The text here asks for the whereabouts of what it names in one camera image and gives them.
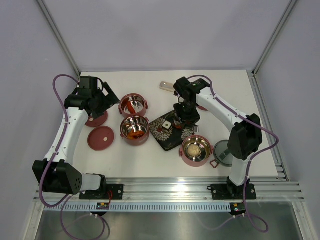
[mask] metal frame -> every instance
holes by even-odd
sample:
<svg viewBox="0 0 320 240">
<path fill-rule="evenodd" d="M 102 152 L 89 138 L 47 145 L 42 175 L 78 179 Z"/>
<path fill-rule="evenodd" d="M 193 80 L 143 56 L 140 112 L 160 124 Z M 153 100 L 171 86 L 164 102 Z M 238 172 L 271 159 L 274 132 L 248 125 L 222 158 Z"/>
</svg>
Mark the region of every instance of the metal frame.
<svg viewBox="0 0 320 240">
<path fill-rule="evenodd" d="M 74 60 L 71 52 L 68 49 L 47 5 L 45 0 L 35 0 L 40 10 L 42 11 L 50 29 L 52 30 L 58 44 L 61 46 L 67 60 L 73 68 L 75 74 L 80 76 L 81 71 L 78 68 L 76 61 Z M 262 93 L 260 91 L 256 75 L 260 70 L 262 64 L 266 60 L 269 52 L 274 46 L 278 39 L 281 31 L 283 30 L 286 22 L 288 21 L 291 13 L 293 12 L 298 0 L 291 0 L 283 13 L 281 20 L 277 24 L 267 46 L 265 47 L 259 61 L 257 62 L 253 71 L 248 71 L 248 77 L 253 90 L 255 100 L 258 105 L 262 123 L 265 127 L 272 130 L 270 120 L 268 117 L 267 109 L 264 103 Z M 268 142 L 274 143 L 274 139 L 270 136 Z M 300 189 L 298 182 L 290 182 L 281 153 L 278 147 L 272 150 L 272 156 L 275 161 L 275 165 L 278 171 L 278 177 L 267 177 L 267 178 L 252 178 L 251 182 L 255 184 L 257 200 L 254 202 L 292 202 L 294 212 L 303 235 L 306 240 L 316 239 L 314 231 L 312 231 L 312 225 L 308 218 L 308 214 L 304 204 L 304 197 Z M 203 206 L 208 203 L 213 203 L 211 193 L 206 189 L 208 185 L 212 183 L 222 183 L 225 178 L 216 177 L 189 177 L 189 178 L 110 178 L 107 179 L 109 183 L 122 183 L 125 185 L 123 200 L 114 201 L 117 206 L 123 207 L 127 212 L 133 212 L 130 208 L 125 208 L 129 204 L 135 206 L 147 208 L 146 206 L 152 205 L 153 203 L 162 204 L 175 204 L 175 203 L 187 203 L 192 206 Z M 45 198 L 49 202 L 56 202 L 61 199 L 60 194 L 47 193 Z M 93 203 L 100 201 L 83 201 L 79 200 L 79 196 L 73 196 L 70 199 L 70 205 L 92 205 Z M 228 201 L 216 201 L 217 204 L 223 204 Z M 37 234 L 40 219 L 44 210 L 44 206 L 41 204 L 39 194 L 35 190 L 35 196 L 33 200 L 33 211 L 30 215 L 28 227 L 24 234 L 24 239 L 33 240 Z"/>
<path fill-rule="evenodd" d="M 61 211 L 62 205 L 47 208 L 46 211 Z M 116 213 L 221 213 L 231 212 L 230 203 L 227 202 L 113 202 L 103 209 L 98 208 L 98 202 L 74 201 L 68 202 L 63 212 L 116 212 Z"/>
<path fill-rule="evenodd" d="M 45 17 L 46 22 L 48 23 L 53 35 L 55 36 L 55 39 L 57 40 L 58 44 L 60 45 L 66 59 L 70 63 L 73 71 L 75 72 L 77 77 L 80 77 L 81 72 L 78 68 L 78 65 L 77 65 L 74 57 L 72 56 L 71 52 L 69 51 L 69 48 L 68 48 L 65 40 L 63 39 L 63 37 L 57 27 L 57 24 L 55 23 L 55 20 L 52 17 L 46 3 L 43 0 L 35 0 L 35 2 L 37 3 L 41 12 L 43 13 L 43 16 Z"/>
<path fill-rule="evenodd" d="M 256 66 L 253 69 L 253 75 L 256 76 L 257 73 L 259 72 L 262 64 L 266 60 L 267 56 L 269 55 L 272 47 L 274 46 L 275 42 L 277 41 L 279 34 L 283 30 L 285 24 L 287 23 L 289 17 L 291 16 L 293 10 L 295 9 L 297 3 L 299 0 L 290 0 L 288 6 L 286 7 L 279 23 L 277 24 L 275 30 L 273 31 L 271 38 L 269 39 L 266 47 L 264 48 L 261 57 L 259 58 Z"/>
</svg>

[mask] stainless steel bowl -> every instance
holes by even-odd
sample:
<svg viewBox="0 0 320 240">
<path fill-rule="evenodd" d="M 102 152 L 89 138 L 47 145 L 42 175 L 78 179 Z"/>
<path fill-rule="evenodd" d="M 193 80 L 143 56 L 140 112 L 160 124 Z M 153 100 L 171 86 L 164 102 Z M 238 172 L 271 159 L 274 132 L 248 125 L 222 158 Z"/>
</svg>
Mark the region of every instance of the stainless steel bowl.
<svg viewBox="0 0 320 240">
<path fill-rule="evenodd" d="M 145 100 L 142 98 L 142 96 L 138 95 L 138 94 L 130 94 L 125 96 L 122 100 L 121 100 L 121 104 L 120 104 L 120 109 L 122 110 L 122 113 L 128 114 L 130 115 L 131 112 L 128 110 L 128 102 L 131 103 L 133 109 L 135 110 L 136 113 L 141 112 L 144 107 L 145 107 Z"/>
<path fill-rule="evenodd" d="M 141 116 L 130 116 L 121 124 L 121 133 L 128 137 L 128 134 L 133 132 L 143 131 L 146 133 L 149 130 L 149 123 L 147 119 Z"/>
<path fill-rule="evenodd" d="M 120 125 L 120 136 L 130 145 L 138 146 L 145 143 L 150 135 L 148 119 L 143 116 L 130 116 Z M 137 138 L 128 138 L 129 133 L 142 131 L 144 134 Z"/>
<path fill-rule="evenodd" d="M 196 156 L 191 156 L 188 153 L 188 148 L 192 145 L 197 145 L 199 147 L 199 154 Z M 184 155 L 192 162 L 198 163 L 207 160 L 212 153 L 212 147 L 208 140 L 204 137 L 193 135 L 184 140 L 182 143 L 182 150 Z"/>
</svg>

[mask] metal floor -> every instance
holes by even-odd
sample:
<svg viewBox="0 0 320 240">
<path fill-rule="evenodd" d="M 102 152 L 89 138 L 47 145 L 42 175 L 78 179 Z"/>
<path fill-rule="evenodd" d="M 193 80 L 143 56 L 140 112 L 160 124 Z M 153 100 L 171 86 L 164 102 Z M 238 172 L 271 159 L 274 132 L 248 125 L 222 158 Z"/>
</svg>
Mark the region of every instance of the metal floor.
<svg viewBox="0 0 320 240">
<path fill-rule="evenodd" d="M 210 228 L 223 223 L 230 215 L 226 212 L 108 212 L 104 215 L 110 226 L 109 240 L 302 240 L 297 219 L 291 203 L 250 203 L 252 213 L 263 217 L 269 224 L 268 233 L 256 231 L 247 218 L 232 220 L 223 228 Z M 65 212 L 65 226 L 71 224 L 84 212 Z M 98 236 L 102 224 L 93 217 L 84 218 L 67 228 L 75 237 L 91 239 Z M 106 228 L 101 240 L 108 235 Z M 44 211 L 36 240 L 69 240 L 62 231 L 59 211 Z"/>
</svg>

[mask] floral pattern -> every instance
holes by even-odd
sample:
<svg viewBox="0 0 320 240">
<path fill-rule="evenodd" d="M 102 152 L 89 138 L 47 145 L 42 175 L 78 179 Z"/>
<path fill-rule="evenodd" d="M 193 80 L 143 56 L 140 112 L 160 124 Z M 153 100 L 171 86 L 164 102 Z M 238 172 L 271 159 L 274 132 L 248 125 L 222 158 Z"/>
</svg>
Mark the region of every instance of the floral pattern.
<svg viewBox="0 0 320 240">
<path fill-rule="evenodd" d="M 150 123 L 150 131 L 158 141 L 166 141 L 172 134 L 172 127 L 169 129 L 165 129 L 163 127 L 165 121 L 166 120 L 164 118 L 160 117 L 156 121 Z"/>
<path fill-rule="evenodd" d="M 185 129 L 183 129 L 183 132 L 181 134 L 181 139 L 185 140 L 187 137 L 189 137 L 193 134 L 195 134 L 194 131 L 192 129 L 186 127 Z"/>
</svg>

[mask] orange food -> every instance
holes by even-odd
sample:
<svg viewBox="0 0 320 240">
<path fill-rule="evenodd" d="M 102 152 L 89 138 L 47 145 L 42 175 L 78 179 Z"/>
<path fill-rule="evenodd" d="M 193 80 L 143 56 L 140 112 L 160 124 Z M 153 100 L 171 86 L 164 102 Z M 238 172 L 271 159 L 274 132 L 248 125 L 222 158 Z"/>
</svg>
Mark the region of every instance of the orange food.
<svg viewBox="0 0 320 240">
<path fill-rule="evenodd" d="M 127 106 L 128 110 L 129 110 L 129 112 L 130 112 L 131 114 L 135 114 L 135 113 L 136 113 L 136 111 L 135 111 L 135 109 L 134 109 L 134 107 L 132 106 L 132 104 L 131 104 L 130 101 L 128 101 L 128 102 L 126 103 L 126 106 Z"/>
<path fill-rule="evenodd" d="M 144 131 L 134 131 L 133 129 L 128 133 L 128 139 L 138 139 L 145 135 Z"/>
</svg>

